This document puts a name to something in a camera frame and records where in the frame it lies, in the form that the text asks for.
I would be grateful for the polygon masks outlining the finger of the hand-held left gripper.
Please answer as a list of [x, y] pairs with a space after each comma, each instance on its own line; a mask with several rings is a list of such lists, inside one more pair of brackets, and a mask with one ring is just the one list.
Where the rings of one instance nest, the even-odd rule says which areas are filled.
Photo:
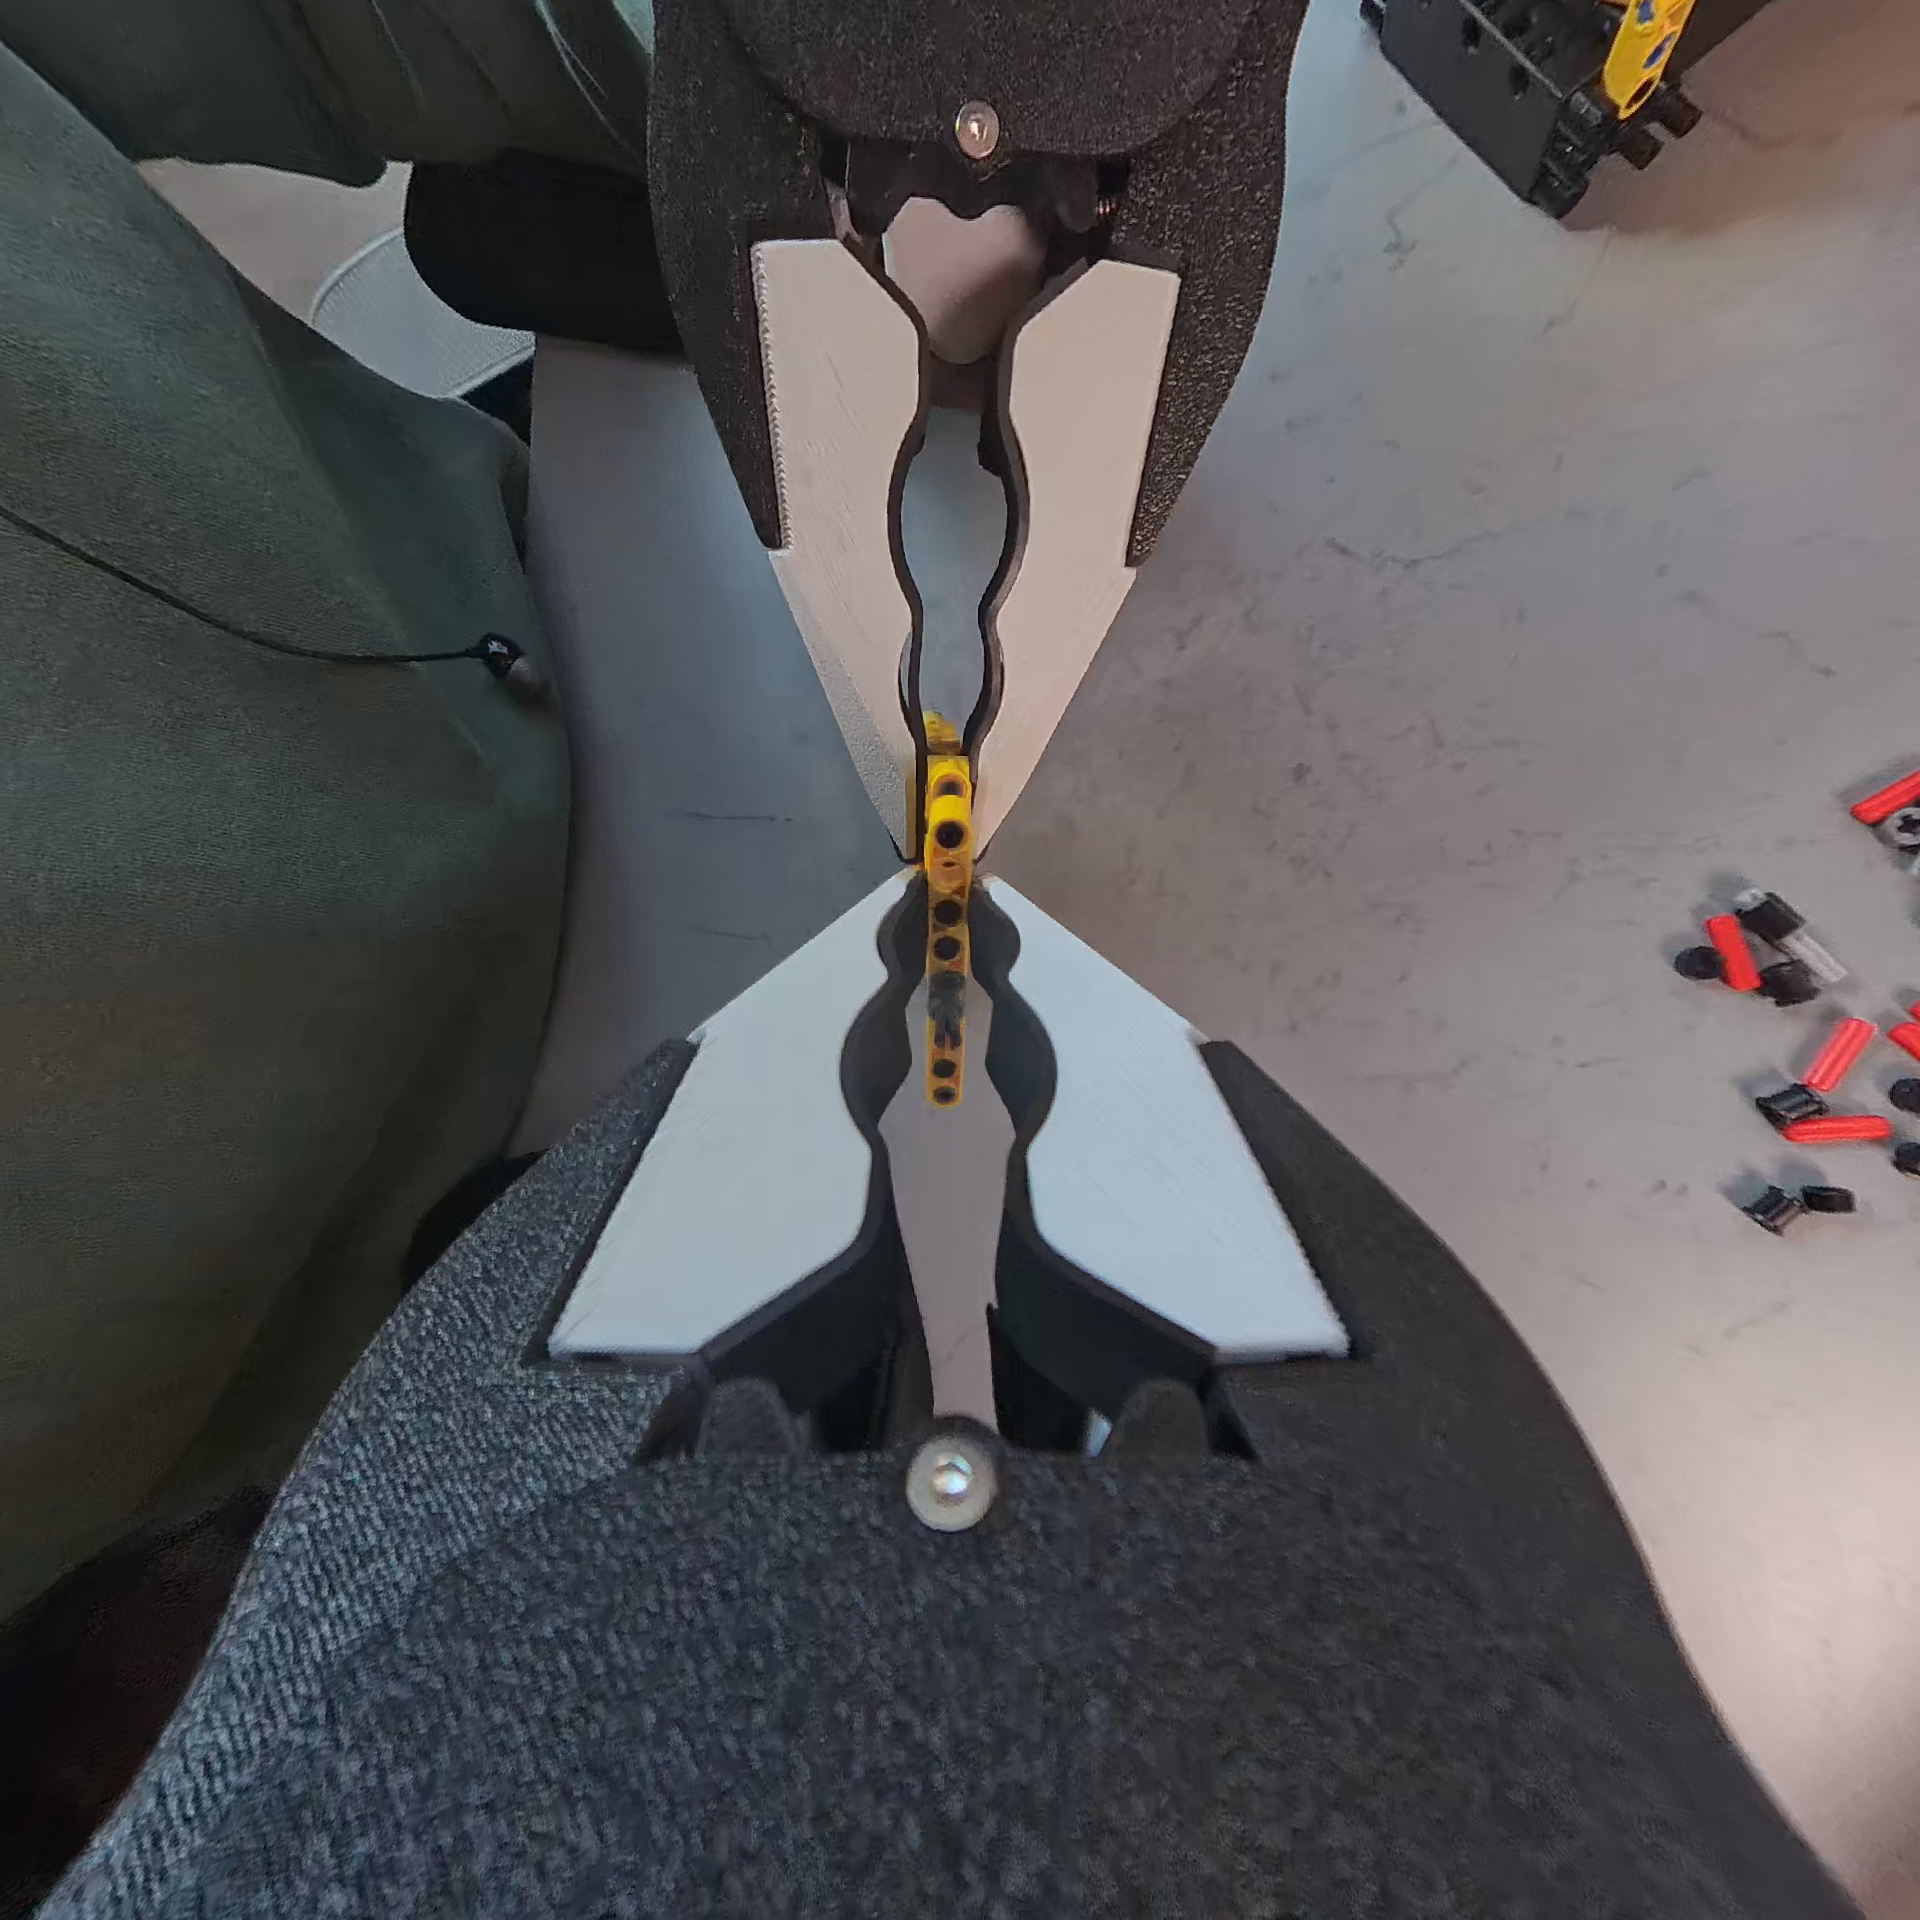
[[778, 479], [769, 567], [855, 779], [914, 862], [920, 739], [903, 673], [920, 599], [902, 560], [902, 489], [925, 443], [925, 328], [840, 239], [756, 241], [750, 279]]
[[1076, 265], [1020, 314], [1000, 353], [1010, 549], [981, 607], [981, 848], [1015, 811], [1135, 586], [1130, 541], [1179, 290], [1168, 269]]

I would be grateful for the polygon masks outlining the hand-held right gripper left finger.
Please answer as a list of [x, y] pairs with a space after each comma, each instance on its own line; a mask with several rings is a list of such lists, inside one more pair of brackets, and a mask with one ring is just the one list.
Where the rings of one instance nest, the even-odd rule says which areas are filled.
[[706, 1019], [556, 1296], [543, 1357], [767, 1384], [817, 1447], [887, 1447], [920, 1317], [881, 1116], [914, 1069], [920, 880], [893, 875]]

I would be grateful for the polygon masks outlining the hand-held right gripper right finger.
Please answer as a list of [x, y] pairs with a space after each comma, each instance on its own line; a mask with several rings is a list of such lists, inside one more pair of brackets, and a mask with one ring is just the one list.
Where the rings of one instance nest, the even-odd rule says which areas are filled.
[[1344, 1363], [1351, 1336], [1234, 1116], [1208, 1043], [1104, 953], [987, 880], [987, 1077], [1011, 1123], [990, 1370], [1000, 1437], [1080, 1453], [1147, 1384], [1243, 1453], [1236, 1370]]

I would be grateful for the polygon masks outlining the yellow lego beam assembly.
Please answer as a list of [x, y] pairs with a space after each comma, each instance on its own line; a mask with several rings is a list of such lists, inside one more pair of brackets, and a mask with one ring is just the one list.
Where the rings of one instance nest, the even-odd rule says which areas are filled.
[[967, 1090], [974, 856], [933, 847], [925, 856], [925, 881], [925, 1099], [936, 1111], [953, 1111]]
[[974, 825], [974, 759], [962, 750], [962, 736], [936, 708], [920, 713], [925, 722], [925, 875], [930, 892], [967, 896], [977, 867]]

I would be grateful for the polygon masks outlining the yellow black lego truck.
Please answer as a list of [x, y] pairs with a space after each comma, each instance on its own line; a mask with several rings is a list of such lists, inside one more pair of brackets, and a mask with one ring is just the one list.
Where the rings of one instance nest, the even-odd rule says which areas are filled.
[[1521, 203], [1570, 216], [1606, 160], [1653, 166], [1699, 110], [1696, 4], [1359, 4], [1384, 62]]

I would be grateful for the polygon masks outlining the pile of small lego parts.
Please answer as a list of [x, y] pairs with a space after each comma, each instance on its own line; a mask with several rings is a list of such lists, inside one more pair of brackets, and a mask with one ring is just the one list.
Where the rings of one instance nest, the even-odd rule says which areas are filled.
[[1667, 969], [1796, 1023], [1790, 1069], [1739, 1093], [1791, 1161], [1778, 1179], [1735, 1179], [1732, 1206], [1751, 1228], [1785, 1240], [1862, 1216], [1856, 1186], [1804, 1176], [1822, 1152], [1876, 1155], [1915, 1186], [1915, 992], [1871, 1006], [1818, 920], [1751, 880], [1711, 896], [1699, 939], [1667, 953]]

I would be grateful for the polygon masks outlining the grey mesh chair seat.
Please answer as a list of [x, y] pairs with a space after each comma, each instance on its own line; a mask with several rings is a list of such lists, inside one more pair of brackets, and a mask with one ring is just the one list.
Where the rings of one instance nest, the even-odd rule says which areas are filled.
[[411, 265], [400, 228], [352, 252], [318, 289], [307, 324], [337, 350], [424, 400], [466, 400], [535, 358], [535, 337], [477, 324]]

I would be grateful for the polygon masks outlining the person's green hoodie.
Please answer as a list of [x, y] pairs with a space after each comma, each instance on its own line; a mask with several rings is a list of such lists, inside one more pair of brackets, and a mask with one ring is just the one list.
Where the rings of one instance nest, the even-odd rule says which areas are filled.
[[[543, 664], [526, 443], [265, 297], [3, 47], [3, 506], [318, 649]], [[3, 525], [3, 1618], [161, 1476], [356, 1188], [504, 1146], [559, 705], [240, 647]]]

